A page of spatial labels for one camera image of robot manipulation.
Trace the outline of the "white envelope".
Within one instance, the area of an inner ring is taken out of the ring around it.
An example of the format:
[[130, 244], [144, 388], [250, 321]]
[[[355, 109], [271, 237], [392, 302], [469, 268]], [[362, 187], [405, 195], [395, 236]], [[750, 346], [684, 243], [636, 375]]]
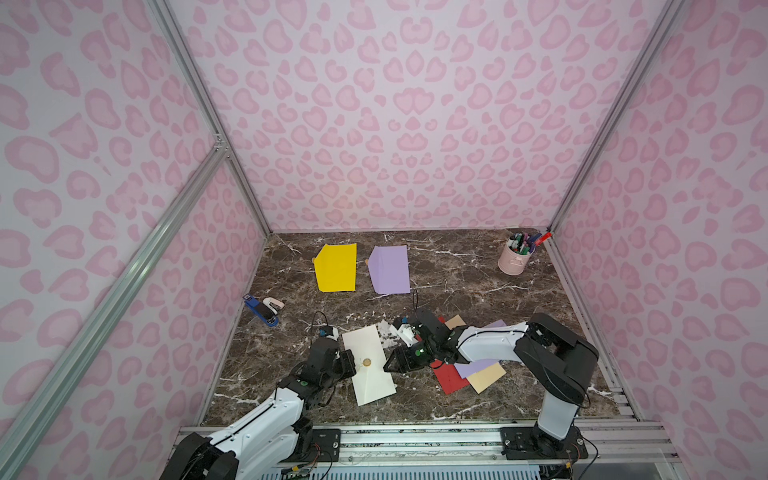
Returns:
[[352, 384], [358, 406], [370, 404], [396, 393], [390, 373], [384, 371], [386, 357], [378, 330], [367, 326], [342, 335], [344, 347], [354, 359]]

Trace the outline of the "purple envelope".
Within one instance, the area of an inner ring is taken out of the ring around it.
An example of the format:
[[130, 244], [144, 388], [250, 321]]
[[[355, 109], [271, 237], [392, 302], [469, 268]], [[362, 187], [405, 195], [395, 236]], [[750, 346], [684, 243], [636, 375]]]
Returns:
[[467, 379], [471, 375], [481, 372], [482, 370], [485, 370], [494, 365], [498, 366], [499, 362], [492, 361], [492, 360], [479, 360], [479, 361], [471, 362], [469, 364], [456, 363], [454, 367], [456, 368], [461, 378]]
[[397, 295], [411, 292], [406, 246], [375, 246], [367, 260], [367, 266], [377, 294]]

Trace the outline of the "yellow envelope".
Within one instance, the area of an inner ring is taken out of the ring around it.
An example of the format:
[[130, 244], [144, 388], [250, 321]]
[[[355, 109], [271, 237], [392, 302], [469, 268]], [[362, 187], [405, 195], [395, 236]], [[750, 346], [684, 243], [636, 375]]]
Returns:
[[357, 245], [324, 245], [313, 259], [318, 289], [323, 293], [356, 290]]

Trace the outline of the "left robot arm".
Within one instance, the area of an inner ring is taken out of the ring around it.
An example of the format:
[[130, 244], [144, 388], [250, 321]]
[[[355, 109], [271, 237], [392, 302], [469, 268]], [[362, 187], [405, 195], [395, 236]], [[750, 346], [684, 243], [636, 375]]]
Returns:
[[338, 335], [322, 335], [306, 360], [277, 383], [267, 399], [209, 436], [187, 435], [174, 449], [163, 479], [258, 479], [279, 462], [309, 450], [305, 413], [327, 390], [355, 375], [354, 356]]

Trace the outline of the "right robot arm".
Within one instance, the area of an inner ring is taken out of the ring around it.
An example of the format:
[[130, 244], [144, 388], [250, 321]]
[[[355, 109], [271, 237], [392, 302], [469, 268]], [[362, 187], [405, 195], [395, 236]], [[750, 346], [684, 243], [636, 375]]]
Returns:
[[550, 315], [536, 313], [517, 326], [450, 327], [433, 312], [419, 309], [414, 317], [395, 321], [394, 328], [405, 344], [391, 352], [385, 372], [408, 373], [436, 362], [442, 366], [518, 362], [545, 389], [536, 434], [553, 443], [575, 430], [574, 420], [587, 399], [599, 352]]

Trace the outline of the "red envelope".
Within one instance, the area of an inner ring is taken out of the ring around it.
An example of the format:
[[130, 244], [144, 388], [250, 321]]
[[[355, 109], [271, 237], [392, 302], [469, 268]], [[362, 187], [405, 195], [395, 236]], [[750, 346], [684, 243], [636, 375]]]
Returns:
[[[450, 319], [439, 316], [438, 319], [449, 329], [453, 329], [457, 326], [463, 326], [465, 324], [459, 315], [456, 315]], [[439, 360], [436, 360], [430, 364], [430, 367], [434, 372], [440, 387], [446, 395], [455, 393], [470, 385], [467, 379], [460, 376], [453, 364], [445, 364]]]

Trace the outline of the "beige envelope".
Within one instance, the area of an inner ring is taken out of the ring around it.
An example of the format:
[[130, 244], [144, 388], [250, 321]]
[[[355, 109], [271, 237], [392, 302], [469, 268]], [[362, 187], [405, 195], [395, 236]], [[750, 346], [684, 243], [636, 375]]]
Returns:
[[[506, 326], [506, 324], [498, 320], [496, 322], [493, 322], [489, 324], [488, 328], [498, 328]], [[482, 393], [484, 390], [486, 390], [490, 385], [501, 379], [506, 374], [506, 371], [504, 368], [499, 364], [498, 366], [494, 365], [492, 367], [489, 367], [485, 370], [482, 370], [481, 372], [475, 373], [467, 378], [472, 388], [476, 391], [476, 393]]]

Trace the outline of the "blue stapler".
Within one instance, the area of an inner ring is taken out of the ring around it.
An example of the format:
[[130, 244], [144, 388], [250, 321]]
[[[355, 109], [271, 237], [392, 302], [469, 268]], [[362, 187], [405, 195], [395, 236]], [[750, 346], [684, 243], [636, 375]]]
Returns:
[[279, 313], [285, 307], [282, 301], [272, 297], [259, 300], [250, 294], [244, 295], [243, 301], [253, 316], [268, 327], [276, 327], [279, 324]]

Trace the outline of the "pink pen cup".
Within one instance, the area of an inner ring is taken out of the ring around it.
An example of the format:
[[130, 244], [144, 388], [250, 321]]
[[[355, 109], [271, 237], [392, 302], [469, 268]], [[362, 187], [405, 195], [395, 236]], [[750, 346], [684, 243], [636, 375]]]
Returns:
[[497, 265], [506, 275], [518, 276], [523, 273], [532, 255], [530, 253], [521, 254], [512, 246], [513, 241], [508, 240], [501, 251]]

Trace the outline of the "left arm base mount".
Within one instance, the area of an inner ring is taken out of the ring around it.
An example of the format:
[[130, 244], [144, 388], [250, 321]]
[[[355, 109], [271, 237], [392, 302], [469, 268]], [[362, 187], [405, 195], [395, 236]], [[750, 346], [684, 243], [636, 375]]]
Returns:
[[288, 433], [292, 448], [282, 448], [277, 459], [280, 463], [337, 462], [341, 446], [339, 428], [319, 428], [311, 419], [302, 416], [291, 425]]

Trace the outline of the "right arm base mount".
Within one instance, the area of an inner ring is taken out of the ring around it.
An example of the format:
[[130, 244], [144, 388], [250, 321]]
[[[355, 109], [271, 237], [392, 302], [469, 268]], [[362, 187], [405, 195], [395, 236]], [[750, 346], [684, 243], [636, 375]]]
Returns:
[[500, 429], [502, 453], [507, 460], [569, 460], [575, 463], [589, 457], [580, 430], [571, 425], [563, 439], [545, 433], [538, 425]]

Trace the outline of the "aluminium front rail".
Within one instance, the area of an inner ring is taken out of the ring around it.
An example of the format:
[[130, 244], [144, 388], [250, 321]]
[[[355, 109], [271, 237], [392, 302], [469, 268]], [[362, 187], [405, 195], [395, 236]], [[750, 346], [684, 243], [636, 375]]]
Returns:
[[[589, 454], [587, 459], [576, 462], [585, 465], [594, 462], [649, 463], [656, 464], [661, 472], [667, 472], [674, 469], [681, 460], [667, 432], [658, 422], [581, 419], [574, 425], [585, 439]], [[568, 467], [573, 464], [569, 460], [507, 460], [502, 453], [500, 429], [515, 426], [534, 425], [530, 422], [480, 422], [336, 426], [334, 428], [341, 430], [339, 460], [298, 464], [313, 466], [312, 473], [317, 477], [330, 477], [333, 473], [341, 473], [354, 466], [403, 470], [418, 466], [453, 465], [465, 469], [472, 465], [501, 467], [512, 464], [528, 466], [534, 472], [539, 472], [548, 465]], [[210, 429], [193, 429], [189, 434], [209, 436], [214, 432]], [[279, 462], [262, 476], [278, 472], [288, 464]]]

